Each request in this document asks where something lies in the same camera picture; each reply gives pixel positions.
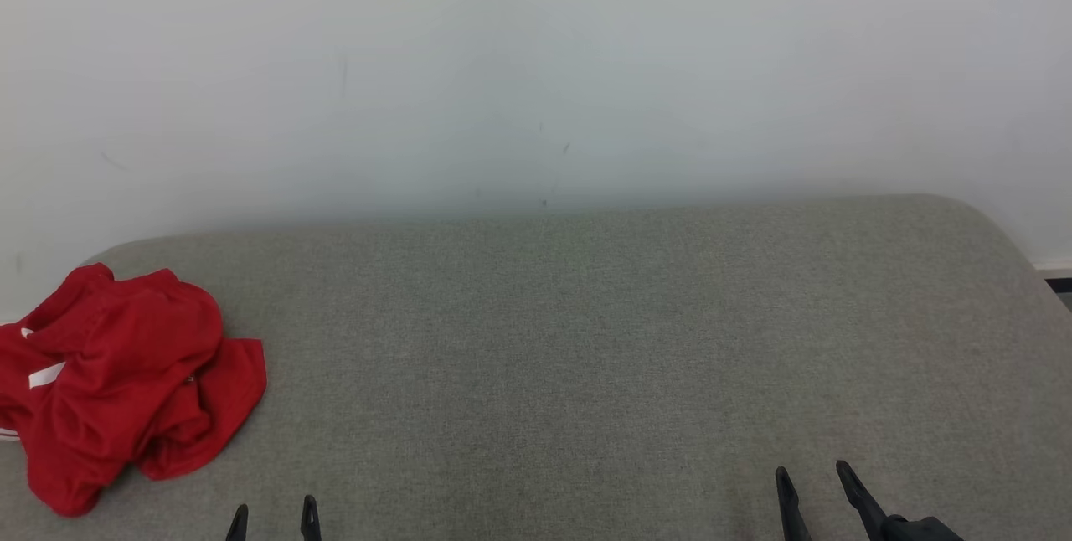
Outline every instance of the baseboard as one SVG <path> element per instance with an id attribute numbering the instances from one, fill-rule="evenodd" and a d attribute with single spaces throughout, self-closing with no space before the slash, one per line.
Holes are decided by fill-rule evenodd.
<path id="1" fill-rule="evenodd" d="M 1043 279 L 1069 279 L 1072 277 L 1072 262 L 1031 262 L 1034 270 L 1042 274 Z"/>

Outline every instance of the fabric texture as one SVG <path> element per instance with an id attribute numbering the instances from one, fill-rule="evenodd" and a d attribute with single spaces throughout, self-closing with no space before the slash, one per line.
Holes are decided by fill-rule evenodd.
<path id="1" fill-rule="evenodd" d="M 30 490 L 66 516 L 130 462 L 155 480 L 205 465 L 265 388 L 259 343 L 223 340 L 209 294 L 168 270 L 116 282 L 99 262 L 0 327 L 0 426 L 19 435 Z"/>
<path id="2" fill-rule="evenodd" d="M 128 471 L 60 519 L 0 444 L 0 539 L 780 539 L 889 512 L 965 539 L 1072 538 L 1072 313 L 938 197 L 547 213 L 169 237 L 269 385 L 209 467 Z"/>

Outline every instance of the gray cushion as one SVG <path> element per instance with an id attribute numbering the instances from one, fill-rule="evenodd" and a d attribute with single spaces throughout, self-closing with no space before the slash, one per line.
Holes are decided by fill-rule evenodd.
<path id="1" fill-rule="evenodd" d="M 890 512 L 1072 538 L 1072 315 L 995 225 L 938 197 L 169 237 L 264 339 L 268 391 L 207 467 L 129 469 L 49 512 L 0 445 L 0 539 L 779 539 Z"/>

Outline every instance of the gray upholstered bench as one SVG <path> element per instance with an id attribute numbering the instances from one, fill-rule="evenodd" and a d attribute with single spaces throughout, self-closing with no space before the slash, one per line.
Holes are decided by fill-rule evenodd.
<path id="1" fill-rule="evenodd" d="M 965 539 L 1072 539 L 1072 313 L 938 197 L 169 237 L 268 391 L 191 476 L 54 515 L 0 446 L 0 539 L 861 539 L 834 461 Z"/>

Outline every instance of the red shirt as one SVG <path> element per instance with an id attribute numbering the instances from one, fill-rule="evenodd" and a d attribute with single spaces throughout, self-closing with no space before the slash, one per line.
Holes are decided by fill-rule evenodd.
<path id="1" fill-rule="evenodd" d="M 123 465 L 162 480 L 210 462 L 264 394 L 259 340 L 225 340 L 219 305 L 170 270 L 115 282 L 80 267 L 0 327 L 0 427 L 31 491 L 85 514 Z"/>

